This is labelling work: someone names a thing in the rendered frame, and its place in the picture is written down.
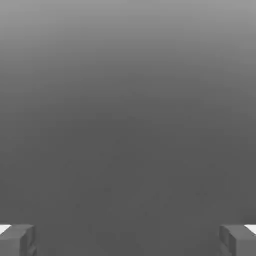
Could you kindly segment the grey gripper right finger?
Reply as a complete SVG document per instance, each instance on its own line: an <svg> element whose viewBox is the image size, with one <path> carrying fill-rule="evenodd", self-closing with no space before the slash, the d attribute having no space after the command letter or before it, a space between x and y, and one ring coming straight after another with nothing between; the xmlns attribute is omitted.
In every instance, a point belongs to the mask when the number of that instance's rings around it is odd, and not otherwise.
<svg viewBox="0 0 256 256"><path fill-rule="evenodd" d="M223 224L218 237L218 256L256 256L256 224Z"/></svg>

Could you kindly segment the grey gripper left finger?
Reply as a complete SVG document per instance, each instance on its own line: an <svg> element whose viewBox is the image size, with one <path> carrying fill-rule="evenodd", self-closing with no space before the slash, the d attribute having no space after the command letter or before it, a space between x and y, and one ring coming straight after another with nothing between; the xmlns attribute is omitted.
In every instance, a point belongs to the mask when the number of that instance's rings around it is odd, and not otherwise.
<svg viewBox="0 0 256 256"><path fill-rule="evenodd" d="M0 224L0 256L38 256L36 226Z"/></svg>

